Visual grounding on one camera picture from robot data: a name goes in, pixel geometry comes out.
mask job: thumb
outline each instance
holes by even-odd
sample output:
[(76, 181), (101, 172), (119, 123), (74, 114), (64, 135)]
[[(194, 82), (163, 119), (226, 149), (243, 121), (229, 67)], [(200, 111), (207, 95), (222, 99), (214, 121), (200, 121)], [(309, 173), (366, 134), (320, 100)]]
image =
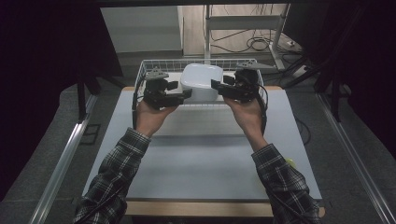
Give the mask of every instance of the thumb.
[(164, 113), (166, 116), (168, 116), (170, 113), (174, 112), (176, 109), (177, 109), (177, 106), (166, 107), (162, 110), (162, 113)]
[(223, 99), (224, 99), (224, 103), (228, 105), (231, 109), (235, 108), (236, 106), (239, 106), (239, 103), (233, 99), (227, 97), (223, 97)]

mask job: black curtain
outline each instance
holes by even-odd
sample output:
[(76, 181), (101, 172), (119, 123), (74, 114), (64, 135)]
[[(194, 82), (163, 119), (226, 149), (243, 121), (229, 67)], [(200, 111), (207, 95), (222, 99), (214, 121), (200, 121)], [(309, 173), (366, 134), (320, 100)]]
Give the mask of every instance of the black curtain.
[(81, 76), (98, 94), (97, 77), (122, 73), (93, 1), (1, 1), (0, 55), (2, 200), (48, 129), (60, 93)]
[(350, 105), (396, 158), (396, 1), (371, 1), (339, 63)]

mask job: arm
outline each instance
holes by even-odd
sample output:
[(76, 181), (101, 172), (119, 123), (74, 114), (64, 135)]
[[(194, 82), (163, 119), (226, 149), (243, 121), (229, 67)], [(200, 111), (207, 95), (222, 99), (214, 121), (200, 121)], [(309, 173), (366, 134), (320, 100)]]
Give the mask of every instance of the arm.
[(260, 180), (267, 189), (276, 223), (304, 223), (293, 214), (291, 208), (307, 223), (321, 223), (318, 204), (309, 196), (304, 176), (293, 169), (272, 144), (262, 136), (261, 111), (256, 100), (240, 104), (224, 98), (233, 111), (236, 122), (244, 131), (254, 153), (252, 158)]
[(165, 118), (176, 107), (154, 110), (144, 101), (137, 107), (136, 131), (128, 128), (125, 135), (106, 155), (98, 175), (77, 207), (74, 223), (118, 223), (125, 214), (125, 197), (149, 146)]

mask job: cuff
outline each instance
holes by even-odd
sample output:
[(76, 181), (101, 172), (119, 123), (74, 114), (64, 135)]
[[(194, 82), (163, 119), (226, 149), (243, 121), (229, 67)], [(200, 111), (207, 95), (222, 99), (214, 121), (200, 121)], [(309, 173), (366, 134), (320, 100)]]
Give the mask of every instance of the cuff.
[(144, 156), (151, 139), (139, 133), (133, 128), (128, 128), (125, 135), (121, 138), (118, 145), (133, 150), (137, 155)]
[(286, 163), (279, 151), (273, 144), (254, 152), (251, 157), (256, 163), (256, 167), (266, 171), (273, 171), (276, 167)]

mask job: hand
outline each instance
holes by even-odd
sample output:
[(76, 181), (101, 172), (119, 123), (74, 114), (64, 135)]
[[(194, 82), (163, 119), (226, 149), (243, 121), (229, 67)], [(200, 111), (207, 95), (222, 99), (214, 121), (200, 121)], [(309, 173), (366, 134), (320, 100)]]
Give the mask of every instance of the hand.
[(230, 98), (223, 97), (233, 111), (236, 123), (242, 128), (253, 150), (261, 149), (268, 145), (262, 136), (262, 112), (256, 99), (241, 104)]
[(141, 101), (137, 105), (136, 130), (147, 137), (151, 137), (161, 128), (165, 118), (176, 109), (177, 106), (172, 106), (156, 110), (145, 101)]

